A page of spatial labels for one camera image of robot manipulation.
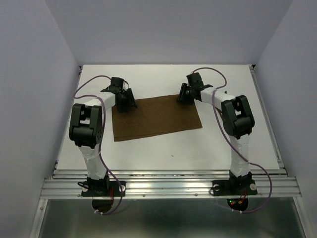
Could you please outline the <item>brown cloth napkin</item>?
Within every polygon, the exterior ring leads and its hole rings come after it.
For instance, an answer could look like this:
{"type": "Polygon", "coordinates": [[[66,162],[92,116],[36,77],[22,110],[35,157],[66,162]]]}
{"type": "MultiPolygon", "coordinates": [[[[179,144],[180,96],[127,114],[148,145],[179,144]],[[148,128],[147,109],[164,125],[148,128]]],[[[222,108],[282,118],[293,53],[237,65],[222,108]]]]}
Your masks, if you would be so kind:
{"type": "Polygon", "coordinates": [[[202,128],[195,104],[177,102],[177,95],[136,100],[137,108],[120,113],[112,108],[115,142],[202,128]]]}

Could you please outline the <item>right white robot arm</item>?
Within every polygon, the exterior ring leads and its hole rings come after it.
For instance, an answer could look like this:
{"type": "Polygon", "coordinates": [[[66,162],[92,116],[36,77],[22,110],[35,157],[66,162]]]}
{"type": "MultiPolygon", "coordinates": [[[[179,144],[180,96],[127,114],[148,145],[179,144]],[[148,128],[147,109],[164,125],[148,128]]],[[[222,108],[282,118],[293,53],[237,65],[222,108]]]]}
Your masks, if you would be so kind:
{"type": "Polygon", "coordinates": [[[192,105],[195,100],[212,105],[221,133],[231,147],[230,180],[228,188],[240,193],[246,181],[252,179],[248,161],[248,143],[255,119],[246,96],[232,96],[212,85],[205,85],[198,72],[187,75],[182,83],[177,102],[192,105]]]}

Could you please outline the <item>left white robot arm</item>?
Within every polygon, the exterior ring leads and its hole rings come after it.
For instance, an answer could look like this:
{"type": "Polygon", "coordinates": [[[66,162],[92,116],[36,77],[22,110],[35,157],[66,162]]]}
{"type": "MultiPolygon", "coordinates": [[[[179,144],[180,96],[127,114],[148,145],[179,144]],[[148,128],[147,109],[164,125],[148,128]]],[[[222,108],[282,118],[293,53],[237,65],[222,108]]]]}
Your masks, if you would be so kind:
{"type": "Polygon", "coordinates": [[[98,195],[106,195],[110,191],[108,169],[101,156],[101,145],[106,126],[106,111],[116,106],[118,112],[126,113],[131,108],[137,108],[132,89],[120,77],[97,75],[81,85],[84,86],[94,79],[104,77],[110,80],[110,85],[101,90],[98,95],[74,95],[74,99],[91,98],[90,101],[72,106],[69,125],[69,139],[81,151],[87,167],[87,181],[79,185],[85,189],[93,189],[98,195]]]}

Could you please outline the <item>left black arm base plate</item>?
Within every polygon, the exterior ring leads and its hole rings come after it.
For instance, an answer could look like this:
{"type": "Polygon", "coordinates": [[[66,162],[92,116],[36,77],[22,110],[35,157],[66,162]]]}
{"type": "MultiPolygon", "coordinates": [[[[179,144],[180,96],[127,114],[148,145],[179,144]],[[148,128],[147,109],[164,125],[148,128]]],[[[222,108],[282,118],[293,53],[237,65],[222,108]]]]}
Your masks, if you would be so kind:
{"type": "Polygon", "coordinates": [[[126,181],[121,181],[121,186],[117,181],[110,181],[109,188],[102,190],[93,190],[92,188],[82,188],[82,197],[124,197],[125,196],[126,181]]]}

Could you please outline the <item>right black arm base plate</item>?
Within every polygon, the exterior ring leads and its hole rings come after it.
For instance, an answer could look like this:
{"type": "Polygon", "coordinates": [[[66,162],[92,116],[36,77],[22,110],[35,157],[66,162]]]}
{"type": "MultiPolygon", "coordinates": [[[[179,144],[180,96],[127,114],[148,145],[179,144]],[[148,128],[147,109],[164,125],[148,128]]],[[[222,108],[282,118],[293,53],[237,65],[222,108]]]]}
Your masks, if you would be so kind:
{"type": "Polygon", "coordinates": [[[233,182],[230,180],[213,180],[209,194],[213,196],[240,196],[257,195],[257,187],[254,180],[247,182],[233,182]]]}

